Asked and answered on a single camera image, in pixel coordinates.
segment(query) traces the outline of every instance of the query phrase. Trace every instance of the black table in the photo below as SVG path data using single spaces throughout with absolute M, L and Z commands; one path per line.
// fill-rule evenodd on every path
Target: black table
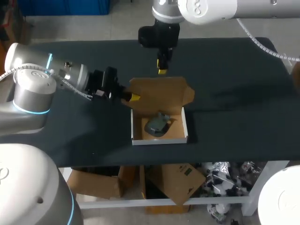
M 259 39 L 274 49 L 265 38 Z M 36 49 L 86 64 L 116 67 L 120 83 L 156 77 L 156 50 L 137 41 L 56 42 Z M 58 90 L 37 134 L 8 135 L 45 151 L 58 167 L 300 159 L 300 100 L 283 63 L 248 38 L 182 39 L 168 76 L 195 90 L 186 107 L 188 144 L 132 146 L 130 109 Z

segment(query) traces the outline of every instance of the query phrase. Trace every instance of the white table leg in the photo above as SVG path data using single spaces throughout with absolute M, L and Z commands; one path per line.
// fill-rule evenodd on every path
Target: white table leg
M 252 190 L 249 193 L 249 202 L 242 204 L 243 216 L 251 216 L 256 211 L 258 206 L 258 198 L 263 186 L 275 173 L 284 169 L 289 161 L 269 161 L 258 177 Z

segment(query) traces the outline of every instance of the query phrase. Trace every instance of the box lid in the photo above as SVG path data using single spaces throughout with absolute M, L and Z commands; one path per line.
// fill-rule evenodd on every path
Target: box lid
M 191 164 L 155 165 L 146 176 L 177 205 L 183 205 L 205 182 Z
M 138 101 L 123 101 L 140 115 L 181 114 L 182 107 L 195 96 L 183 77 L 133 78 L 127 90 L 141 96 Z

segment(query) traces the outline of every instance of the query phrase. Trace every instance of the white spiral cable wrap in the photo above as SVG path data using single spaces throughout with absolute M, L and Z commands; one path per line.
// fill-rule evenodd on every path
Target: white spiral cable wrap
M 295 58 L 295 57 L 289 57 L 289 56 L 286 56 L 286 55 L 281 55 L 277 52 L 274 52 L 272 51 L 271 49 L 265 47 L 264 45 L 262 45 L 255 37 L 253 37 L 251 35 L 251 33 L 248 31 L 248 29 L 245 27 L 245 25 L 241 22 L 240 19 L 236 19 L 238 21 L 238 23 L 240 24 L 240 26 L 242 27 L 242 29 L 245 31 L 245 33 L 248 35 L 248 37 L 260 48 L 262 49 L 263 51 L 265 51 L 266 53 L 276 57 L 276 58 L 279 58 L 279 59 L 282 59 L 282 60 L 289 60 L 289 61 L 294 61 L 294 62 L 300 62 L 300 58 Z
M 87 100 L 92 100 L 93 96 L 92 95 L 87 95 L 84 94 L 83 92 L 77 90 L 73 85 L 71 85 L 68 81 L 66 81 L 64 78 L 62 78 L 59 75 L 55 75 L 57 78 L 59 78 L 65 85 L 67 85 L 71 90 L 73 90 L 75 93 L 77 93 L 78 95 L 81 95 L 82 97 L 86 98 Z
M 66 84 L 66 85 L 67 85 L 71 90 L 73 90 L 75 93 L 81 95 L 82 97 L 86 98 L 87 100 L 92 100 L 92 99 L 93 99 L 93 96 L 92 96 L 92 95 L 87 95 L 87 94 L 84 94 L 84 93 L 82 93 L 81 91 L 77 90 L 73 85 L 71 85 L 71 84 L 70 84 L 68 81 L 66 81 L 64 78 L 62 78 L 62 77 L 59 76 L 59 75 L 56 75 L 56 74 L 54 73 L 53 70 L 48 70 L 48 69 L 45 69 L 45 68 L 40 67 L 40 66 L 38 66 L 38 65 L 30 64 L 30 63 L 28 63 L 28 64 L 23 64 L 23 65 L 21 65 L 21 66 L 19 66 L 19 67 L 13 68 L 13 69 L 11 69 L 11 70 L 5 72 L 4 74 L 2 74 L 2 75 L 0 76 L 0 82 L 1 82 L 4 78 L 6 78 L 7 76 L 13 74 L 15 71 L 17 71 L 17 70 L 19 70 L 19 69 L 36 69 L 36 70 L 43 71 L 43 72 L 46 71 L 46 72 L 48 72 L 49 74 L 54 75 L 55 77 L 59 78 L 64 84 Z

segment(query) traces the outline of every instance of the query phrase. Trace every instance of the gray floor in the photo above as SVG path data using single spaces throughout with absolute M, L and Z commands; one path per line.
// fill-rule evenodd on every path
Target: gray floor
M 111 13 L 106 16 L 36 16 L 27 17 L 32 25 L 33 43 L 77 40 L 137 39 L 141 26 L 151 25 L 151 0 L 114 0 Z M 250 32 L 257 37 L 268 37 L 278 52 L 289 56 L 300 55 L 299 19 L 248 19 L 243 20 Z M 221 21 L 205 26 L 181 24 L 180 38 L 231 38 L 246 37 L 236 20 Z M 284 62 L 291 69 L 289 62 Z M 90 196 L 79 196 L 79 201 L 95 201 Z M 204 206 L 197 206 L 183 215 L 145 215 L 143 208 L 83 210 L 85 225 L 214 225 Z M 241 212 L 235 206 L 229 215 L 241 221 Z M 257 215 L 244 217 L 244 225 L 259 225 Z

